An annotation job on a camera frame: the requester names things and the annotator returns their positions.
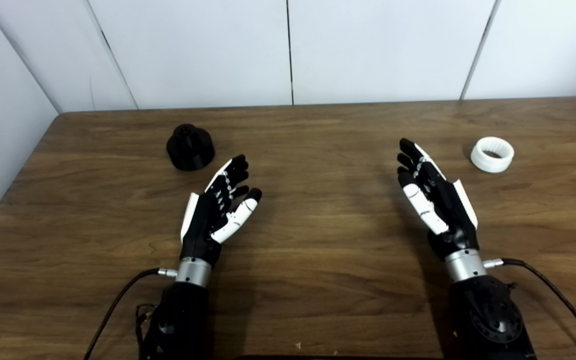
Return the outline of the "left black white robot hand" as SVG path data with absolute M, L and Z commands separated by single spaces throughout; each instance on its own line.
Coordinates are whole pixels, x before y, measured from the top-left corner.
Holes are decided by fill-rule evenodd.
M 240 230 L 261 201 L 257 187 L 243 186 L 249 162 L 240 154 L 229 159 L 202 193 L 191 193 L 183 216 L 180 259 L 201 260 L 215 268 L 222 244 Z

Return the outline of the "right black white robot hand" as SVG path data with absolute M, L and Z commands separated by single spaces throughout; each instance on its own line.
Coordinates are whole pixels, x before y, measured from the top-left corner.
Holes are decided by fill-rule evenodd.
M 398 142 L 398 184 L 428 227 L 430 248 L 441 261 L 459 251 L 477 251 L 478 219 L 460 180 L 450 181 L 415 142 Z

